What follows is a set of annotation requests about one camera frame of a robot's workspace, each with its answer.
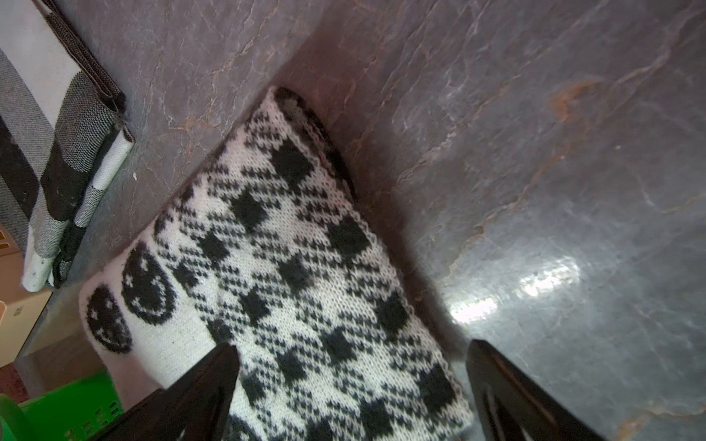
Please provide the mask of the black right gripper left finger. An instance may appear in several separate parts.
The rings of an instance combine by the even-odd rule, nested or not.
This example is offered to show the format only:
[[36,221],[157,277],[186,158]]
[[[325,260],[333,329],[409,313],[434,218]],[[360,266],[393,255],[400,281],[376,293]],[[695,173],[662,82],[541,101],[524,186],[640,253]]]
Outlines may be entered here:
[[221,343],[169,389],[155,391],[93,439],[220,440],[239,369],[236,347]]

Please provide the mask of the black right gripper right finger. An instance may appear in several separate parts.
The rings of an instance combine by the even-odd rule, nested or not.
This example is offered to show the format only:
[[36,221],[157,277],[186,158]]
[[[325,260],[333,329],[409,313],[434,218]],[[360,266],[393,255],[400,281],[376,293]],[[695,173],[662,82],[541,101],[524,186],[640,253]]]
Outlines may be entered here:
[[466,370],[487,440],[601,440],[485,340],[471,341]]

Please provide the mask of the black white checkered knit scarf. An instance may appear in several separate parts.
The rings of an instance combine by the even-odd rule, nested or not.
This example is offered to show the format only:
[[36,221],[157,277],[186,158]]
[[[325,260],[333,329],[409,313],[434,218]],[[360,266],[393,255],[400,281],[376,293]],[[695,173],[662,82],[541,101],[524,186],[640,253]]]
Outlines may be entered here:
[[273,86],[80,291],[125,407],[220,343],[227,440],[451,440],[474,414],[304,99]]

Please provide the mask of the grey black striped scarf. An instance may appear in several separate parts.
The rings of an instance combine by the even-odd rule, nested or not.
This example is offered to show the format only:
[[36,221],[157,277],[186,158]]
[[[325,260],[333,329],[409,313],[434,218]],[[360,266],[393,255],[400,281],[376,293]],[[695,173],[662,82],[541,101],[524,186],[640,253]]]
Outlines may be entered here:
[[125,96],[53,1],[1,5],[1,183],[16,202],[22,286],[66,281],[134,145]]

